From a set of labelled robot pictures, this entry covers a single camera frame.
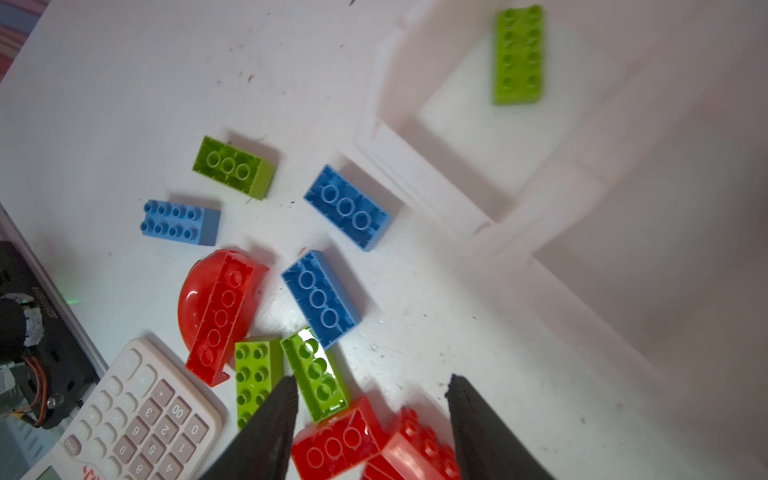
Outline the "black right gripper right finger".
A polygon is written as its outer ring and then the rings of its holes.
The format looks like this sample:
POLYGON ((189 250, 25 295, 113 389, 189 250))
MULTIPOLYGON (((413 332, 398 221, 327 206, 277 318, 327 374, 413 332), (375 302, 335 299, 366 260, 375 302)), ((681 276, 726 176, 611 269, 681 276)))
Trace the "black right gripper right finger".
POLYGON ((464 479, 553 479, 466 377, 451 376, 446 398, 464 479))

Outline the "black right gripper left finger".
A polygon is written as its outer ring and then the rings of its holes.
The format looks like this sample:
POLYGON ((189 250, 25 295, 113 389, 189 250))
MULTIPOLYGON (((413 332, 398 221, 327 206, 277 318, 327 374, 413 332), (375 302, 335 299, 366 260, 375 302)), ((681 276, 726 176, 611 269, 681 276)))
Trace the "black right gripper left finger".
POLYGON ((200 479, 285 479, 298 414, 296 378, 282 378, 200 479))

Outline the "blue lego brick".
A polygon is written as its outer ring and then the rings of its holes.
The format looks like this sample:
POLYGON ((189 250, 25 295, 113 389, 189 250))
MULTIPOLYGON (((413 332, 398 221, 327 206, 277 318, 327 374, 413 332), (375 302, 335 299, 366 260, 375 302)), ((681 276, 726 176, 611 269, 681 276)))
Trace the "blue lego brick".
POLYGON ((283 271, 282 278, 324 349, 361 322, 359 311, 321 251, 307 251, 283 271))
POLYGON ((330 165, 325 165, 304 199, 363 251, 371 251, 391 216, 330 165))

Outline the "red arch lego piece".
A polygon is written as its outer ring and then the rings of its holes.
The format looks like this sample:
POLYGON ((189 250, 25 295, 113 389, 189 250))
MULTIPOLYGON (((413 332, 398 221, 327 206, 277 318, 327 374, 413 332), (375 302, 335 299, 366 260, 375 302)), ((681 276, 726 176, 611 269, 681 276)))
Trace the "red arch lego piece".
POLYGON ((246 254, 220 249, 196 262, 182 285, 178 326, 189 351, 186 369, 214 387, 229 378, 224 366, 244 340, 269 267, 246 254))

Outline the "green lego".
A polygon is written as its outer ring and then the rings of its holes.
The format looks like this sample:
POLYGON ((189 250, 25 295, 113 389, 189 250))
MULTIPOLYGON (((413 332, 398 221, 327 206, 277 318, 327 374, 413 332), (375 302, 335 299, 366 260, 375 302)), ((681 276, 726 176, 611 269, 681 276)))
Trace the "green lego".
POLYGON ((495 15, 494 104, 528 104, 541 99, 545 33, 545 11, 541 5, 508 8, 495 15))

